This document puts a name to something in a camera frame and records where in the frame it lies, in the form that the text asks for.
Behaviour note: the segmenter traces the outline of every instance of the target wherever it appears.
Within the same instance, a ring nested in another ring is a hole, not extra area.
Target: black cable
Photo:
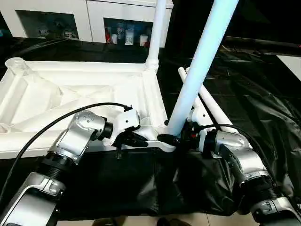
[[[132,109],[131,107],[129,106],[126,106],[126,105],[123,105],[123,104],[119,104],[119,103],[113,103],[113,102],[104,102],[104,103],[97,103],[97,104],[92,104],[92,105],[87,105],[87,106],[84,106],[84,107],[81,107],[81,108],[78,108],[74,111],[71,111],[67,114],[64,114],[63,116],[57,118],[56,120],[54,120],[52,123],[48,124],[47,126],[45,126],[43,129],[41,129],[39,132],[37,132],[25,145],[24,147],[21,149],[21,151],[18,153],[12,167],[10,168],[10,171],[8,173],[8,176],[6,177],[6,180],[5,180],[5,183],[2,187],[2,191],[1,191],[1,194],[0,194],[0,206],[1,206],[1,203],[3,201],[3,196],[4,196],[4,193],[5,193],[5,190],[6,190],[6,187],[8,186],[8,183],[9,183],[9,180],[12,176],[12,173],[19,161],[19,159],[22,157],[22,155],[25,153],[26,149],[39,137],[41,136],[46,130],[48,130],[49,128],[51,128],[53,125],[57,124],[59,121],[69,117],[70,115],[73,115],[77,112],[80,112],[80,111],[83,111],[83,110],[86,110],[88,108],[92,108],[92,107],[97,107],[97,106],[104,106],[104,105],[114,105],[114,106],[119,106],[119,107],[123,107],[125,109],[125,111],[129,110],[129,109]]]

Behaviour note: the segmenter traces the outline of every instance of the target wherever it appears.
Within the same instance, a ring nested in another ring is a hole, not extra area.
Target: black connector
[[[48,152],[46,156],[42,157],[35,171],[66,184],[74,166],[75,163],[72,159]]]

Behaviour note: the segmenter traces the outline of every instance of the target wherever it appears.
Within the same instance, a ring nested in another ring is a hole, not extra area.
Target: glass cabinet door
[[[29,38],[78,40],[73,14],[16,10]]]
[[[148,47],[151,22],[104,18],[106,43]]]
[[[14,37],[92,41],[86,0],[0,0]]]
[[[1,13],[0,13],[0,37],[6,37],[6,38],[12,37],[11,32]]]

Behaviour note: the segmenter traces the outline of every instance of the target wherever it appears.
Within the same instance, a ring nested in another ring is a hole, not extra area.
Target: white plastic tray
[[[12,58],[0,82],[0,159],[14,158],[41,128],[63,114],[99,102],[132,105],[141,125],[157,132],[167,119],[155,69],[145,64],[24,61]],[[112,120],[115,106],[90,109]],[[24,157],[40,156],[71,120],[62,120],[38,138]],[[111,150],[95,141],[95,150]]]

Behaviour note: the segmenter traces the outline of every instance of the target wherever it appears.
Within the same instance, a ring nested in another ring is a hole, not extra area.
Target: white floor tile
[[[216,215],[209,215],[210,226],[258,226],[259,224],[253,220],[251,214],[239,215],[234,213],[230,217],[221,217]]]
[[[56,226],[92,226],[94,220],[59,221]]]

